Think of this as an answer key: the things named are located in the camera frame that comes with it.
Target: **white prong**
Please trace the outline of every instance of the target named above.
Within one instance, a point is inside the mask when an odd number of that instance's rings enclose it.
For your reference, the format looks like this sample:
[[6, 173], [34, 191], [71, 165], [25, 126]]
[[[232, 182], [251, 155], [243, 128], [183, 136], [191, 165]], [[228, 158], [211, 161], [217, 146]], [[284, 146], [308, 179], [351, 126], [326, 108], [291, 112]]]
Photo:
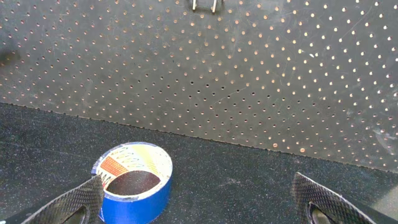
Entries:
[[214, 3], [213, 3], [213, 13], [216, 12], [216, 4], [217, 4], [217, 0], [214, 0]]

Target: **tape roll hole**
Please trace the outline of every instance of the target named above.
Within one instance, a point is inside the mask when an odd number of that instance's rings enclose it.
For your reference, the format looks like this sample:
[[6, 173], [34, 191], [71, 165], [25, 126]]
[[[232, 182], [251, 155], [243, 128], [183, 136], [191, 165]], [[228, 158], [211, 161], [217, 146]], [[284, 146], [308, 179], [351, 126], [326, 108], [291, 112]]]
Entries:
[[112, 180], [106, 190], [116, 195], [138, 195], [154, 188], [159, 183], [160, 178], [155, 174], [134, 170]]

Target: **carbon fiber texture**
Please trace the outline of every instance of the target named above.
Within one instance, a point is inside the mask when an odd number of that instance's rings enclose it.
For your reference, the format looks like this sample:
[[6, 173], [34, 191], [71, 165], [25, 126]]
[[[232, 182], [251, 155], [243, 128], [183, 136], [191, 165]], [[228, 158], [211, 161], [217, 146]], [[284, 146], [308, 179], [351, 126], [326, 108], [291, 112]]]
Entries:
[[292, 193], [296, 204], [297, 215], [302, 224], [312, 223], [309, 203], [314, 204], [335, 223], [373, 224], [367, 215], [348, 202], [342, 196], [314, 182], [301, 173], [296, 173]]
[[96, 175], [77, 188], [52, 200], [22, 223], [75, 223], [71, 216], [80, 210], [80, 208], [85, 208], [82, 224], [96, 223], [103, 198], [104, 191], [101, 184], [101, 177]]

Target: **perforated panel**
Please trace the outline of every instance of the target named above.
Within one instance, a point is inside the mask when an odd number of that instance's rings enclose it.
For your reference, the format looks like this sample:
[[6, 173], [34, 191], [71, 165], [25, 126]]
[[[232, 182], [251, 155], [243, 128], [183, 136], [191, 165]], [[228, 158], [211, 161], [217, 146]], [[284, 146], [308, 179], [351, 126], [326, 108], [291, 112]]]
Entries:
[[398, 171], [394, 0], [0, 2], [3, 102]]

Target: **black table surface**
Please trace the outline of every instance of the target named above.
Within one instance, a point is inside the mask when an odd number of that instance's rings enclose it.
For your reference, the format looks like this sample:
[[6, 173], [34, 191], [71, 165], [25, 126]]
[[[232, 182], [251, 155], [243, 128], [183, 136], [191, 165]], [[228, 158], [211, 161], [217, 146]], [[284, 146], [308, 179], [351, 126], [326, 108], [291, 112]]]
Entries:
[[134, 141], [173, 160], [170, 201], [154, 223], [298, 223], [295, 172], [397, 213], [391, 172], [0, 103], [0, 220], [79, 185], [102, 153]]

